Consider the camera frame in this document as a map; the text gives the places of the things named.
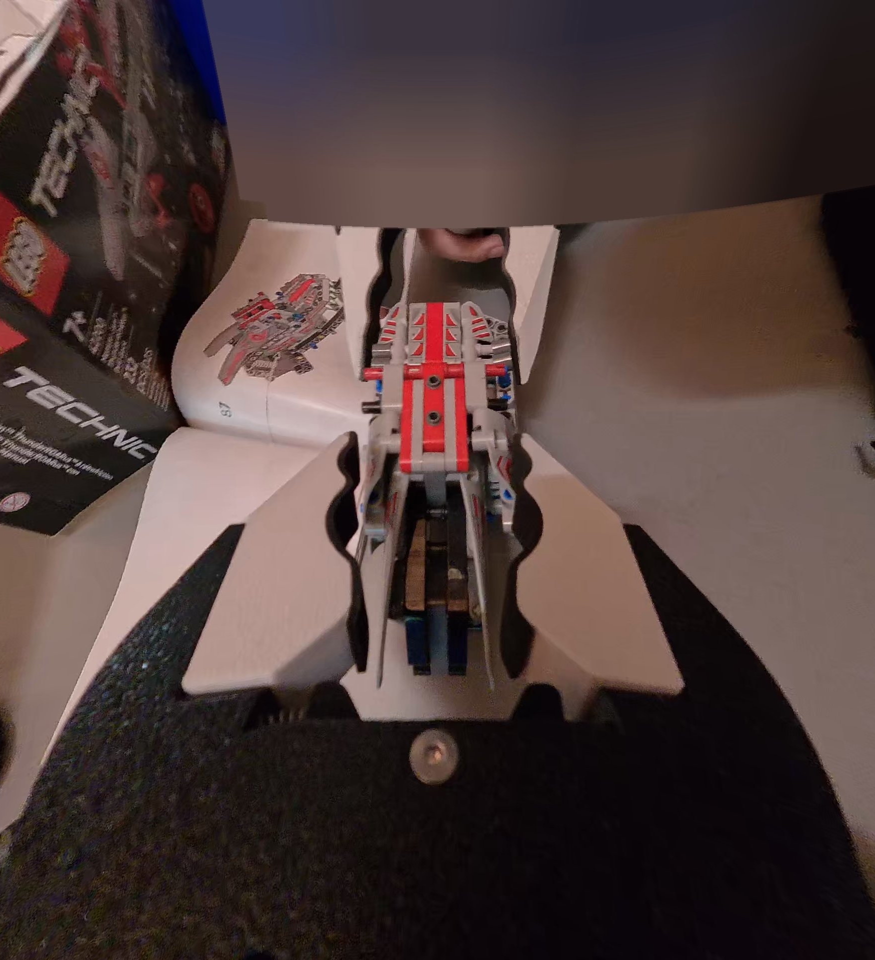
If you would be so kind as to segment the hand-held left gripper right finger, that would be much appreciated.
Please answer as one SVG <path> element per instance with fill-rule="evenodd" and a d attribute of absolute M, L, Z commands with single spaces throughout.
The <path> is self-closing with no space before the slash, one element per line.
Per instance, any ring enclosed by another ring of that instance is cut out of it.
<path fill-rule="evenodd" d="M 528 433 L 516 437 L 512 534 L 503 581 L 501 665 L 512 701 L 549 685 L 563 715 L 597 695 L 684 690 L 618 514 Z"/>

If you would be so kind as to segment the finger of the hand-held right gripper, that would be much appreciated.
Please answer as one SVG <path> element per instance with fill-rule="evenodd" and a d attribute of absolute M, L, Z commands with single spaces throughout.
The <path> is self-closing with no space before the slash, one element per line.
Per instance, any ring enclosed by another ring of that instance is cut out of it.
<path fill-rule="evenodd" d="M 359 378 L 370 366 L 382 309 L 407 301 L 417 234 L 410 227 L 348 225 L 336 232 L 346 340 Z"/>
<path fill-rule="evenodd" d="M 502 271 L 510 307 L 510 410 L 516 428 L 522 430 L 520 392 L 538 354 L 560 233 L 554 225 L 536 225 L 511 226 L 505 234 Z"/>

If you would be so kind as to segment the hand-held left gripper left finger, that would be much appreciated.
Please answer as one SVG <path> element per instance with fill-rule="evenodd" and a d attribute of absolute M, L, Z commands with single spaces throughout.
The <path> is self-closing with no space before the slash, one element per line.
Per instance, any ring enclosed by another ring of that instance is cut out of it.
<path fill-rule="evenodd" d="M 348 544 L 359 443 L 346 431 L 244 522 L 182 678 L 191 698 L 269 691 L 302 718 L 358 721 L 341 679 L 368 665 L 369 618 Z"/>

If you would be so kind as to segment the open instruction booklet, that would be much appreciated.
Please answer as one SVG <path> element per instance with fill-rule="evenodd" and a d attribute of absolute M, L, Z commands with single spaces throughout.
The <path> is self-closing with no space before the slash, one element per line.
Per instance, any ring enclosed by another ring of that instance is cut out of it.
<path fill-rule="evenodd" d="M 242 522 L 348 430 L 367 435 L 360 405 L 367 387 L 352 368 L 342 321 L 273 378 L 236 369 L 225 383 L 231 343 L 225 330 L 240 308 L 273 300 L 286 286 L 340 279 L 337 235 L 329 225 L 248 223 L 223 278 L 185 326 L 171 364 L 171 387 L 186 424 L 162 445 L 143 493 L 128 558 L 52 740 L 132 627 L 229 525 Z"/>

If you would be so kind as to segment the person's right hand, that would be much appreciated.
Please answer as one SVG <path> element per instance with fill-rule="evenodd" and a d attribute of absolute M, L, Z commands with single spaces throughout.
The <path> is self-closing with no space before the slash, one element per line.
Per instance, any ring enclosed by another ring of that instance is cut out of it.
<path fill-rule="evenodd" d="M 503 258 L 506 253 L 504 239 L 494 231 L 422 227 L 417 238 L 429 255 L 452 262 L 482 263 Z"/>

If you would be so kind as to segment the blue box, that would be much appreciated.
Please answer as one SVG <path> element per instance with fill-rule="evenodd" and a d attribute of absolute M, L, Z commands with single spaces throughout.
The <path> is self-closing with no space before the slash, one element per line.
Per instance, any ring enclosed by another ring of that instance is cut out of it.
<path fill-rule="evenodd" d="M 227 115 L 224 99 L 220 87 L 214 50 L 211 42 L 203 1 L 193 2 L 193 32 L 195 39 L 191 42 L 193 58 L 198 72 L 207 90 L 214 108 L 216 119 L 227 125 Z"/>

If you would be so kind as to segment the red grey toy brick vehicle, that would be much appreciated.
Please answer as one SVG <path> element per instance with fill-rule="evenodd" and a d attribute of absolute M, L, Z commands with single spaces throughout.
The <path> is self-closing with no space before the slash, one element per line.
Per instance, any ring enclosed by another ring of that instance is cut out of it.
<path fill-rule="evenodd" d="M 476 302 L 399 303 L 362 377 L 375 398 L 363 452 L 356 560 L 384 679 L 388 629 L 415 676 L 468 673 L 481 642 L 495 688 L 493 541 L 514 536 L 514 344 Z"/>

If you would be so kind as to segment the black toy set box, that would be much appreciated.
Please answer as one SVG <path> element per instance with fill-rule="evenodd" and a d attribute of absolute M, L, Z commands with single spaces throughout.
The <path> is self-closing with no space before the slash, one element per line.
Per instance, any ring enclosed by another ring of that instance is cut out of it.
<path fill-rule="evenodd" d="M 0 2 L 0 523 L 59 533 L 179 426 L 229 154 L 173 2 Z"/>

